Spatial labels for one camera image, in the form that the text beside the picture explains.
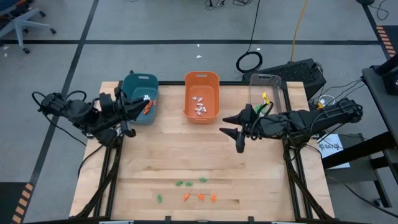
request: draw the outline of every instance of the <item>teal bin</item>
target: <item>teal bin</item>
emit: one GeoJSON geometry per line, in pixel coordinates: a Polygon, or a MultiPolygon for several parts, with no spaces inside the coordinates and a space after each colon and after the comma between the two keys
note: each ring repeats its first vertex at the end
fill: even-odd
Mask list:
{"type": "Polygon", "coordinates": [[[159,90],[159,82],[156,76],[150,74],[132,73],[128,75],[122,85],[122,90],[129,99],[137,99],[148,95],[150,100],[155,100],[155,105],[152,105],[149,113],[141,114],[135,121],[130,121],[131,124],[152,124],[155,120],[155,111],[157,104],[157,93],[159,90]]]}

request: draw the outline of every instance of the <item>orange bin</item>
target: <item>orange bin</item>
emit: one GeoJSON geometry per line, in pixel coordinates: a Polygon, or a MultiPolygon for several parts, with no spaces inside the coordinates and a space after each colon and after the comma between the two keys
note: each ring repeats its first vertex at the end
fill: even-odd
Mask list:
{"type": "Polygon", "coordinates": [[[184,114],[188,120],[196,124],[208,124],[217,119],[220,112],[220,80],[214,72],[190,72],[185,75],[185,107],[184,114]],[[206,113],[197,115],[197,100],[203,97],[206,113]]]}

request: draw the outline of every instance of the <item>yellow cable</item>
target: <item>yellow cable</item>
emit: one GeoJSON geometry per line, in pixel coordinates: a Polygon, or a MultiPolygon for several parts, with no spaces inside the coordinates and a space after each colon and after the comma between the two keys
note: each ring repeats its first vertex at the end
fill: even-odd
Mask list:
{"type": "Polygon", "coordinates": [[[300,18],[298,19],[298,22],[297,22],[296,30],[294,31],[293,46],[292,46],[292,56],[290,56],[290,61],[291,61],[291,62],[293,62],[293,56],[294,56],[294,50],[295,50],[295,43],[296,43],[297,30],[299,29],[301,20],[303,19],[304,11],[305,11],[305,8],[306,8],[306,6],[307,6],[307,3],[308,3],[308,0],[305,0],[303,9],[301,10],[300,18]]]}

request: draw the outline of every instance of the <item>wooden table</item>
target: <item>wooden table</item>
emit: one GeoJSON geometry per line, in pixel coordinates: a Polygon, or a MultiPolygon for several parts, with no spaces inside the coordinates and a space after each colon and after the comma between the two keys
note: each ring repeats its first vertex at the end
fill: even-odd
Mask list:
{"type": "MultiPolygon", "coordinates": [[[[103,82],[100,92],[113,94],[117,85],[103,82]]],[[[303,84],[290,82],[288,89],[293,110],[307,110],[303,84]]],[[[255,221],[293,221],[282,141],[246,140],[245,152],[238,154],[233,139],[218,130],[236,127],[221,119],[238,114],[248,102],[248,92],[248,86],[220,86],[218,120],[192,124],[183,115],[185,86],[160,86],[155,122],[134,126],[137,136],[124,138],[111,218],[164,220],[170,215],[172,220],[247,221],[253,216],[255,221]],[[200,177],[209,181],[201,183],[200,177]],[[193,186],[177,187],[178,180],[191,181],[193,186]],[[187,193],[190,198],[184,202],[187,193]],[[162,203],[157,202],[158,194],[162,203]],[[204,194],[205,201],[198,194],[204,194]],[[210,200],[213,194],[215,203],[210,200]]],[[[309,144],[317,147],[316,142],[309,144]]],[[[85,156],[98,146],[96,140],[89,140],[85,156]]],[[[305,148],[301,154],[309,191],[333,216],[319,153],[305,148]]],[[[76,215],[98,188],[103,158],[104,150],[83,166],[70,215],[76,215]]],[[[303,206],[300,209],[304,217],[303,206]]]]}

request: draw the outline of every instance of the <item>white paper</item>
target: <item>white paper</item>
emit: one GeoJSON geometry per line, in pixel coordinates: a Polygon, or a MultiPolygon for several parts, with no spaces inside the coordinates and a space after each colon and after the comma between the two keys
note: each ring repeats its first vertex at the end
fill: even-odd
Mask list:
{"type": "MultiPolygon", "coordinates": [[[[342,151],[343,145],[341,144],[338,134],[330,134],[322,142],[318,142],[318,148],[321,151],[322,158],[326,158],[330,155],[333,155],[336,152],[342,151]]],[[[347,162],[329,169],[340,169],[340,168],[349,168],[349,163],[347,162]]]]}

